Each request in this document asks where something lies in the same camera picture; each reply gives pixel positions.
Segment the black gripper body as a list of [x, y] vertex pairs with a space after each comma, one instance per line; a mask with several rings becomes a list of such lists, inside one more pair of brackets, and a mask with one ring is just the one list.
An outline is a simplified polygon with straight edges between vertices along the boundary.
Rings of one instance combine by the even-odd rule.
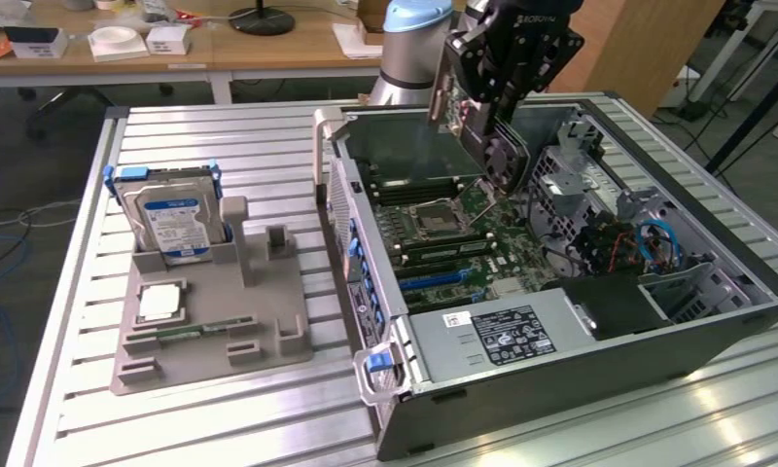
[[482, 20], [486, 30], [484, 75], [507, 94], [522, 97], [546, 89], [582, 48], [582, 36], [568, 24], [579, 1], [490, 1]]

